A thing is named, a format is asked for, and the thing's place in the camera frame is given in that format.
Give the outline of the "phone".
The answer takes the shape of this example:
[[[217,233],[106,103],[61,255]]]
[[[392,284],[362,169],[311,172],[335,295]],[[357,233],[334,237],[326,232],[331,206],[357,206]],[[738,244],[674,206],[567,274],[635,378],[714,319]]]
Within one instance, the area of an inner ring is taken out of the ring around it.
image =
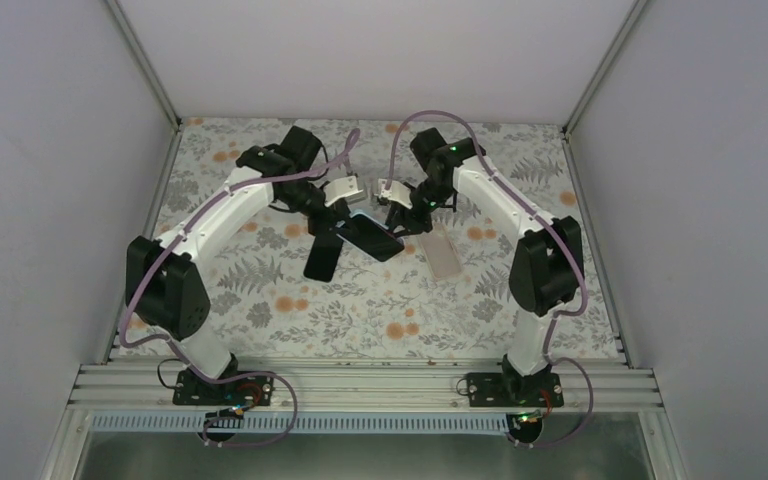
[[[352,212],[337,224],[340,238],[378,262],[387,262],[404,251],[403,241],[385,225],[363,211]]]

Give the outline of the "black smartphone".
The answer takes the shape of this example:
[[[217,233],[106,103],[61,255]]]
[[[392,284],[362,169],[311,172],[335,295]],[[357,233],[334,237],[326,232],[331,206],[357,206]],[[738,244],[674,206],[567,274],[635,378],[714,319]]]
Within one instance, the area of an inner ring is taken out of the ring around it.
[[[329,283],[333,280],[342,253],[344,241],[334,234],[315,237],[303,276],[306,279]]]

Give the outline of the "cream phone case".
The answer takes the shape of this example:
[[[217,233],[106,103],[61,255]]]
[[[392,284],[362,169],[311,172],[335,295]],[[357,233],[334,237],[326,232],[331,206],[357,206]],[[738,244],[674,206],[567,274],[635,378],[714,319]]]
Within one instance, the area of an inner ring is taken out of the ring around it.
[[[418,236],[418,243],[435,280],[458,276],[463,267],[445,227],[435,223],[430,232]]]

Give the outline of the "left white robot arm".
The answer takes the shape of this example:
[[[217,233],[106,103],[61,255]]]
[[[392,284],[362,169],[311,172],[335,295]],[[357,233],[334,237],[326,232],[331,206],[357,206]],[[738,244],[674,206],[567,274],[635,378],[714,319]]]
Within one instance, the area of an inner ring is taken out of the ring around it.
[[[185,367],[174,388],[183,403],[229,405],[241,398],[254,374],[207,326],[210,297],[206,275],[214,258],[238,230],[279,201],[306,217],[315,238],[332,239],[347,224],[344,194],[330,194],[315,181],[346,165],[360,131],[350,131],[344,149],[324,165],[313,162],[324,145],[311,131],[293,126],[278,144],[243,151],[221,187],[185,220],[157,238],[138,236],[126,251],[126,311],[156,328],[145,342],[165,342]]]

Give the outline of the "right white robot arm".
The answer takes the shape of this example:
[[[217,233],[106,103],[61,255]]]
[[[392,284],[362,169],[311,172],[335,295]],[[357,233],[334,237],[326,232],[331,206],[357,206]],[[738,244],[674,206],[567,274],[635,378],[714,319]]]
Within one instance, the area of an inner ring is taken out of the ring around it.
[[[380,180],[379,197],[390,205],[389,231],[431,232],[433,212],[454,206],[460,195],[488,215],[514,248],[508,289],[525,317],[487,392],[492,401],[525,407],[553,388],[548,341],[554,324],[546,316],[572,301],[583,282],[581,226],[526,199],[470,138],[449,143],[430,128],[415,136],[410,150],[426,178],[416,186]]]

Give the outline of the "floral patterned table mat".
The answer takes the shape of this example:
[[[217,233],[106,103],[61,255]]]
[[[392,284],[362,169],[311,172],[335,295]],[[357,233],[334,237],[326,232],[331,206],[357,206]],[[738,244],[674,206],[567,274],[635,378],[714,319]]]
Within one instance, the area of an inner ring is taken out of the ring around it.
[[[231,172],[244,148],[279,142],[291,125],[312,131],[329,156],[361,130],[351,154],[365,188],[387,173],[398,122],[190,117],[154,235],[182,223]],[[525,196],[560,217],[582,222],[559,127],[472,124],[496,167]],[[303,277],[313,236],[301,215],[265,209],[214,258],[205,284],[206,324],[241,357],[499,359],[511,345],[518,305],[507,275],[514,248],[468,199],[438,211],[463,271],[435,280],[417,237],[381,263],[344,246],[333,280]],[[585,241],[588,310],[558,322],[554,357],[616,360],[616,337]]]

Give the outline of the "aluminium frame left rail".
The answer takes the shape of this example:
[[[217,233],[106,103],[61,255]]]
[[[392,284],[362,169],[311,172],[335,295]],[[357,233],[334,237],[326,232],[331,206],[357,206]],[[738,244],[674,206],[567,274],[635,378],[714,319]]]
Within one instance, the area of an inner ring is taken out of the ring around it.
[[[102,76],[105,95],[96,109],[114,116],[103,124],[102,188],[88,208],[102,227],[99,271],[105,287],[89,317],[91,357],[104,362],[125,310],[126,246],[147,234],[157,218],[182,114],[125,2],[102,1],[99,8],[115,38]]]

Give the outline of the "aluminium frame rail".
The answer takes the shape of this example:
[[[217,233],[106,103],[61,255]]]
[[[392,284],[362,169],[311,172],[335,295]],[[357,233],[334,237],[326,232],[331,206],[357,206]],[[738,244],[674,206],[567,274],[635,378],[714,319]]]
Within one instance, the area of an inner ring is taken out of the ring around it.
[[[91,357],[104,362],[125,310],[126,246],[147,234],[157,218],[182,114],[125,2],[102,1],[99,8],[115,38],[102,76],[105,95],[96,109],[114,116],[103,124],[102,188],[88,208],[102,227],[99,271],[105,287],[89,317]]]
[[[612,330],[616,337],[617,351],[623,364],[630,369],[642,366],[641,352],[632,331],[632,322],[624,311],[618,297],[618,286],[611,278],[608,265],[610,239],[605,235],[604,209],[599,197],[601,182],[593,176],[594,167],[587,147],[591,137],[590,129],[585,126],[594,103],[608,82],[614,68],[622,57],[629,41],[651,6],[649,1],[630,3],[622,22],[613,34],[608,47],[602,54],[595,71],[590,76],[578,98],[568,120],[563,125],[564,154],[576,192],[578,204],[584,221],[592,259],[603,293],[604,303]]]

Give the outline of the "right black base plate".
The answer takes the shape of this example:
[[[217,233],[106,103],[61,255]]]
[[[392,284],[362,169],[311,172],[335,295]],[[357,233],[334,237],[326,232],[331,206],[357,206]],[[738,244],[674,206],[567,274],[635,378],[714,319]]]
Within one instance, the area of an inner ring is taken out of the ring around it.
[[[552,372],[530,376],[472,372],[463,377],[466,397],[473,408],[563,407],[560,377]]]

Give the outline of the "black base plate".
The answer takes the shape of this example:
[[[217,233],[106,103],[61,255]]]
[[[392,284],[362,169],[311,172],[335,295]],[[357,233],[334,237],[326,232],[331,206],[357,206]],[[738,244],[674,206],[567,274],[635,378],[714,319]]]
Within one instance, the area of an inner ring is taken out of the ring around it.
[[[269,406],[273,387],[273,378],[250,372],[244,373],[240,380],[214,384],[202,380],[191,370],[183,370],[177,376],[172,403],[234,408]]]
[[[530,376],[472,372],[463,377],[466,397],[473,408],[563,407],[560,377],[552,372]]]

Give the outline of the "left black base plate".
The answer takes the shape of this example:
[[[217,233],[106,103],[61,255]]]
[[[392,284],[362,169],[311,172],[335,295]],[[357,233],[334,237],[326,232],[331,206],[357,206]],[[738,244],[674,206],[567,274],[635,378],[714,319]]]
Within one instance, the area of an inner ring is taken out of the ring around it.
[[[269,406],[273,387],[273,378],[250,372],[244,373],[240,380],[214,384],[202,380],[191,370],[183,370],[177,376],[172,403],[234,408]]]

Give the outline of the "aluminium front rail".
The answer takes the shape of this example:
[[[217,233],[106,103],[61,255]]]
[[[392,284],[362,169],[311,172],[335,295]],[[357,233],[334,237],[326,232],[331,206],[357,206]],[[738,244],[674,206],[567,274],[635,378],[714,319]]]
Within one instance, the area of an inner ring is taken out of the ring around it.
[[[467,413],[463,376],[488,370],[488,363],[459,365],[290,363],[265,369],[284,377],[303,412]],[[128,358],[80,368],[67,401],[71,409],[172,410],[169,385],[181,366],[156,359]],[[564,404],[555,412],[646,412],[664,408],[652,371],[617,363],[588,363],[583,372],[557,368]]]

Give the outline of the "aluminium frame right rail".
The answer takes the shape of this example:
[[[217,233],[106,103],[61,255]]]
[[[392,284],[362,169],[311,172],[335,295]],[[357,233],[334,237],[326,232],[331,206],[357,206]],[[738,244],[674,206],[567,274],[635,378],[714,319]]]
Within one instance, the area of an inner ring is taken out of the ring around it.
[[[578,98],[568,120],[563,125],[564,154],[576,192],[578,204],[584,221],[592,259],[603,293],[604,303],[612,330],[616,337],[617,351],[623,364],[630,369],[642,366],[641,352],[632,331],[632,322],[624,311],[618,297],[618,286],[611,278],[608,265],[610,239],[605,235],[604,209],[599,197],[601,182],[593,176],[594,167],[587,147],[591,137],[590,129],[585,126],[594,103],[608,82],[614,68],[622,57],[629,41],[651,6],[649,1],[630,3],[622,22],[613,34],[608,47],[602,54],[595,71],[590,76]]]

